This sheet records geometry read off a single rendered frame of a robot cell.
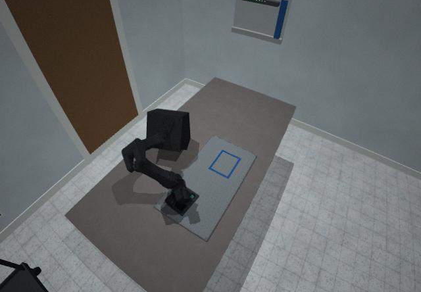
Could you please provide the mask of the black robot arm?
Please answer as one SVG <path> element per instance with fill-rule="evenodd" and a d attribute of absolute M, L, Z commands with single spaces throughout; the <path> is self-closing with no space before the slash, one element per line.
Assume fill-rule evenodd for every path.
<path fill-rule="evenodd" d="M 185 189 L 186 182 L 184 179 L 181 179 L 179 174 L 164 170 L 147 160 L 145 152 L 152 147 L 163 148 L 173 124 L 173 119 L 164 116 L 154 136 L 142 140 L 136 138 L 122 150 L 122 156 L 129 172 L 140 172 L 158 181 L 163 187 L 173 189 L 171 194 L 165 199 L 165 202 L 170 207 L 173 207 L 176 201 L 180 204 L 190 202 L 189 193 Z M 135 162 L 134 158 L 136 159 Z"/>

